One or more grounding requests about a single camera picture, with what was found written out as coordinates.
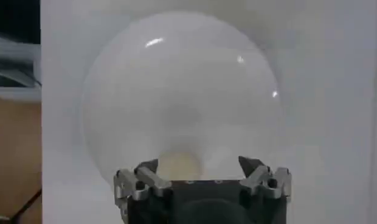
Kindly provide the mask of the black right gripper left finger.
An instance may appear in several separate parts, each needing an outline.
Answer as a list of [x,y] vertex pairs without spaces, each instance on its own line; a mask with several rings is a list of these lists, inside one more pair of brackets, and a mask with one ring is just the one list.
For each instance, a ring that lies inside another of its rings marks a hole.
[[127,201],[146,200],[150,191],[157,197],[163,197],[172,187],[172,182],[162,179],[156,173],[158,159],[141,162],[133,171],[120,169],[113,178],[114,204],[123,211]]

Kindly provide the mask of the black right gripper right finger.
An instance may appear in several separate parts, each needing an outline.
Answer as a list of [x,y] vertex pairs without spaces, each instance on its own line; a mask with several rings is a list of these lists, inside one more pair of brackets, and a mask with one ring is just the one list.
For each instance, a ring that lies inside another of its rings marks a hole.
[[239,156],[238,162],[245,178],[239,181],[240,203],[249,203],[255,198],[291,201],[292,175],[288,168],[278,167],[273,171],[261,160]]

